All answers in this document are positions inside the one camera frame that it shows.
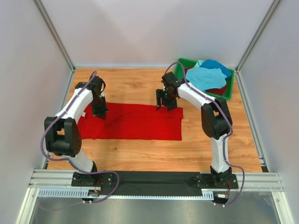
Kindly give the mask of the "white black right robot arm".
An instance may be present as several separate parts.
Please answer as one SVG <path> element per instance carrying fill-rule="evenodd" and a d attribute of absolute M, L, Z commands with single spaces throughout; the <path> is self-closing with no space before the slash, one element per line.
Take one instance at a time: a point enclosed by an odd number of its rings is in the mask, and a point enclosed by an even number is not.
<path fill-rule="evenodd" d="M 187 100 L 200 110 L 202 129 L 210 138 L 211 173 L 196 175 L 197 186 L 218 189 L 228 187 L 232 178 L 232 168 L 228 164 L 228 134 L 232 119 L 226 100 L 196 90 L 191 83 L 176 78 L 173 72 L 164 74 L 161 82 L 163 89 L 156 90 L 157 110 L 164 106 L 170 111 L 177 108 L 178 98 Z"/>

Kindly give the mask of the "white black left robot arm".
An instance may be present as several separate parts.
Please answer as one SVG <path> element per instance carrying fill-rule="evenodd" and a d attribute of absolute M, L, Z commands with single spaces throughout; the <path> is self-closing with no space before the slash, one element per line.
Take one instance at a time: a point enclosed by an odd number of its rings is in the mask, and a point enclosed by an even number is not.
<path fill-rule="evenodd" d="M 105 120 L 108 111 L 102 78 L 94 71 L 88 82 L 79 82 L 71 99 L 54 117 L 44 121 L 45 132 L 41 151 L 57 156 L 56 161 L 67 161 L 75 169 L 72 186 L 94 187 L 100 184 L 101 176 L 94 161 L 82 150 L 82 138 L 78 122 L 86 107 L 90 106 L 94 117 Z"/>

